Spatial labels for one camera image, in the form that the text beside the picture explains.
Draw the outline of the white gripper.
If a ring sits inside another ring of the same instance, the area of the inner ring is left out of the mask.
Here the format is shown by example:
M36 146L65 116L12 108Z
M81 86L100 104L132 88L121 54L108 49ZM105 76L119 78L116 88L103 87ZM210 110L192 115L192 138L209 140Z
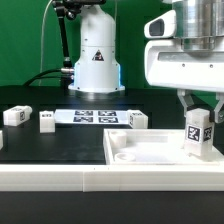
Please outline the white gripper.
M152 40L145 47L144 69L151 86L176 88L184 113L195 108L191 90L224 92L224 39L211 51L187 52L179 40ZM224 93L217 93L210 119L224 122Z

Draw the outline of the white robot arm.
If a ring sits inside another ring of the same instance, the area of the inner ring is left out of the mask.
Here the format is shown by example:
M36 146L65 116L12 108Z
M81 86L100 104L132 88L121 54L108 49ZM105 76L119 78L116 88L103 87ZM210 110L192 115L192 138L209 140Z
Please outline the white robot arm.
M144 26L144 74L151 86L176 88L182 105L192 90L214 92L210 118L224 121L224 0L170 0L172 9ZM122 90L115 59L115 21L96 2L81 7L81 52L74 64L78 92Z

